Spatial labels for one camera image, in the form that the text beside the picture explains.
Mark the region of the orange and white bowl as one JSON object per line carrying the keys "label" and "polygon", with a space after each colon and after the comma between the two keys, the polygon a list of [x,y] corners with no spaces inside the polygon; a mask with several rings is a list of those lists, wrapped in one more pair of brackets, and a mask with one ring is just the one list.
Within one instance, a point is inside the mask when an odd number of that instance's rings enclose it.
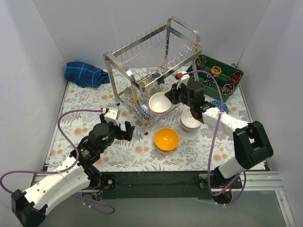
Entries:
{"label": "orange and white bowl", "polygon": [[171,101],[165,96],[164,92],[154,94],[149,99],[149,108],[155,113],[164,113],[171,107]]}

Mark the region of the white grey-rimmed bowl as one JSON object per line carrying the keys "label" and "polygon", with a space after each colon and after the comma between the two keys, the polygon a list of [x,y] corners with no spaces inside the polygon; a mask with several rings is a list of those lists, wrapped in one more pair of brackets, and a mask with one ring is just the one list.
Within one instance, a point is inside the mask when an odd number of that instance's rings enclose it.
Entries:
{"label": "white grey-rimmed bowl", "polygon": [[196,120],[192,116],[190,109],[186,109],[182,112],[181,122],[183,123],[184,126],[190,129],[196,129],[202,125],[200,121]]}

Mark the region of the rolled brown patterned sock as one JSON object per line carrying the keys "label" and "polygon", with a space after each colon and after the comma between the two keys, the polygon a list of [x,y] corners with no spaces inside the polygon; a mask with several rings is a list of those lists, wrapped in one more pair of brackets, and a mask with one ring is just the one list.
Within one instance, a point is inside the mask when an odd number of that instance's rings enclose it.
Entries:
{"label": "rolled brown patterned sock", "polygon": [[235,90],[235,84],[233,84],[233,83],[226,83],[224,86],[223,86],[223,88],[222,88],[222,90],[221,90],[221,93],[222,94],[225,94],[225,95],[227,95],[227,96],[229,96],[229,95],[231,95],[233,92],[234,92],[234,90]]}

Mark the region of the rolled yellow sock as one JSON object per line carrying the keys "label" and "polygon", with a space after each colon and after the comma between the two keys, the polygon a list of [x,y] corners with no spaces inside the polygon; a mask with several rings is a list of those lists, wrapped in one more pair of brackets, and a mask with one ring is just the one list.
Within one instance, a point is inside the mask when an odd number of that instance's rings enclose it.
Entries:
{"label": "rolled yellow sock", "polygon": [[218,77],[222,73],[222,69],[218,66],[213,66],[211,68],[211,74]]}

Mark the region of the cream floral bowl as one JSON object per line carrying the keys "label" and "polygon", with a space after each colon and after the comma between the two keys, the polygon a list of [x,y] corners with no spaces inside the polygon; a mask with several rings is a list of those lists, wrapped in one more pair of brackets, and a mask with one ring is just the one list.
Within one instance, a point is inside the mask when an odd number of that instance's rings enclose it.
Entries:
{"label": "cream floral bowl", "polygon": [[[136,81],[138,83],[138,85],[144,87],[145,85],[147,85],[147,81]],[[147,89],[146,91],[142,92],[141,90],[137,89],[137,99],[139,100],[140,104],[146,104],[149,97],[151,94],[151,89]],[[132,93],[132,88],[131,87],[126,87],[124,89],[124,97],[127,101],[127,103],[131,106],[134,107],[135,106],[135,101],[133,98],[133,93]]]}

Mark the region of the blue zigzag patterned bowl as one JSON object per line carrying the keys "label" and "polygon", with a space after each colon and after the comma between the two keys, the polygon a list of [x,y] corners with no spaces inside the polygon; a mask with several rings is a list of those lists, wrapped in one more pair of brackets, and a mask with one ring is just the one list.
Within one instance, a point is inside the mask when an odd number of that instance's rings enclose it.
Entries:
{"label": "blue zigzag patterned bowl", "polygon": [[[151,115],[144,107],[145,107],[144,105],[141,105],[141,109],[144,113],[144,117],[147,121],[149,121],[151,118]],[[138,109],[136,108],[136,106],[133,106],[132,110],[136,113],[137,116],[140,116],[140,113],[139,113]]]}

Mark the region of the dark teal bowl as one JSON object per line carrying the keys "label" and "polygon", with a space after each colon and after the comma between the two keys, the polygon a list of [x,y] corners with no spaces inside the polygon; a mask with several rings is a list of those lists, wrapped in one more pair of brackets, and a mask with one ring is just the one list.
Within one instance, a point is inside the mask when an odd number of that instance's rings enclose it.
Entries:
{"label": "dark teal bowl", "polygon": [[[161,74],[159,72],[155,72],[151,76],[152,76],[153,79],[157,79],[161,76]],[[155,88],[157,90],[161,90],[161,89],[163,89],[164,85],[165,85],[165,81],[161,80],[161,81],[157,82],[157,85],[155,86]]]}

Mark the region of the white bowl red diamond pattern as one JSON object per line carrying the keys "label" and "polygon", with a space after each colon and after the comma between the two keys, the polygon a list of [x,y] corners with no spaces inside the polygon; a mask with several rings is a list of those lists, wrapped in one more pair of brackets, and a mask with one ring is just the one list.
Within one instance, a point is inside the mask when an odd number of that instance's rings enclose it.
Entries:
{"label": "white bowl red diamond pattern", "polygon": [[[220,100],[213,100],[210,103],[213,104],[218,109],[221,108],[221,101]],[[229,108],[225,103],[223,103],[223,112],[226,113],[226,114],[229,113]]]}

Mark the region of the floral table mat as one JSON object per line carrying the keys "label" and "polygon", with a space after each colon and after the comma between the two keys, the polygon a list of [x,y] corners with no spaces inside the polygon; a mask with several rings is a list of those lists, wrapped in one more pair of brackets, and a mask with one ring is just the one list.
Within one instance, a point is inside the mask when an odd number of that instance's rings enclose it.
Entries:
{"label": "floral table mat", "polygon": [[[80,140],[99,123],[98,110],[115,107],[110,84],[98,88],[81,88],[69,83],[65,93],[61,131],[56,133],[53,146],[46,159],[49,171],[53,171]],[[116,140],[95,163],[101,172],[131,171],[203,171],[216,168],[233,157],[232,140],[214,127],[202,125],[194,132],[181,127],[181,114],[186,109],[180,105],[149,128],[147,135],[138,117],[124,105],[119,106],[119,119],[135,126],[131,141]],[[162,151],[154,142],[155,133],[161,128],[172,128],[179,135],[178,146],[172,151]]]}

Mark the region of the blue plaid cloth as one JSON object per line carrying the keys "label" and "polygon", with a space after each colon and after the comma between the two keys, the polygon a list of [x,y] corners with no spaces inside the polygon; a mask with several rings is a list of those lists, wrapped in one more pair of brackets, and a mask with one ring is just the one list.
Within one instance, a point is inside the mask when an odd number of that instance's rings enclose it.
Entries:
{"label": "blue plaid cloth", "polygon": [[79,61],[66,63],[64,78],[82,88],[99,87],[101,84],[110,83],[106,71]]}

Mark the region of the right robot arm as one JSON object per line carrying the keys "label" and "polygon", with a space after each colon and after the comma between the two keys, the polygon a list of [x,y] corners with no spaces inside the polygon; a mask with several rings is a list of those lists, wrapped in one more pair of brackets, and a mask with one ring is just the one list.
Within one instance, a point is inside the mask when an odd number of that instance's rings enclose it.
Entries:
{"label": "right robot arm", "polygon": [[190,108],[194,119],[213,126],[228,135],[234,144],[234,156],[215,168],[208,181],[220,188],[227,187],[242,171],[249,170],[273,156],[274,152],[262,123],[238,120],[205,100],[202,86],[195,81],[180,86],[173,84],[165,97],[172,104]]}

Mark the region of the plain white ribbed bowl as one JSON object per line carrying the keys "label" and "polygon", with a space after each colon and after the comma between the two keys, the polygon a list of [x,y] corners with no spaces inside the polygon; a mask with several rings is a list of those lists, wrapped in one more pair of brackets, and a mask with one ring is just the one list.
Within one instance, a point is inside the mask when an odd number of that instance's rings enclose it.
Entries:
{"label": "plain white ribbed bowl", "polygon": [[199,130],[200,128],[201,128],[201,126],[199,126],[199,127],[195,127],[195,128],[190,128],[190,127],[187,127],[187,126],[185,126],[185,125],[181,125],[181,127],[185,130],[185,131],[188,131],[188,132],[194,132],[194,131],[197,131],[197,130]]}

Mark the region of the steel two-tier dish rack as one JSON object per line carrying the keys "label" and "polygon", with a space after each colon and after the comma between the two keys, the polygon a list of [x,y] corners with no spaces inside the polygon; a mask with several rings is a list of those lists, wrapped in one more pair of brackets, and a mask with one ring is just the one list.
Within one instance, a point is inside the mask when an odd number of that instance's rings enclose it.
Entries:
{"label": "steel two-tier dish rack", "polygon": [[151,96],[166,92],[178,71],[187,65],[196,69],[196,57],[202,52],[200,34],[192,25],[172,16],[167,22],[116,49],[104,53],[117,105],[124,104],[143,125],[143,132],[176,109],[164,113],[152,111]]}

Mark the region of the yellow bowl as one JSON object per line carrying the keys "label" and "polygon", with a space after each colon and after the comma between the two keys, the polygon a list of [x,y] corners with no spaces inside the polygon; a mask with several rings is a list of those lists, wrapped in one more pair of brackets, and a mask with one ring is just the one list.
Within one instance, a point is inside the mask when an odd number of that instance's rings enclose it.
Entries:
{"label": "yellow bowl", "polygon": [[172,128],[162,128],[154,135],[155,145],[163,151],[171,151],[178,146],[179,135]]}

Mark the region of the green compartment tray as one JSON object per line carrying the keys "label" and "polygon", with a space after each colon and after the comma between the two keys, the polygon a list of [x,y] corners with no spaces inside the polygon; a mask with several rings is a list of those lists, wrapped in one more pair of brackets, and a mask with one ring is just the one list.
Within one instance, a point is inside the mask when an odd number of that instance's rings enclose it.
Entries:
{"label": "green compartment tray", "polygon": [[232,96],[244,76],[242,70],[202,54],[195,64],[204,94],[216,100],[222,97],[224,102]]}

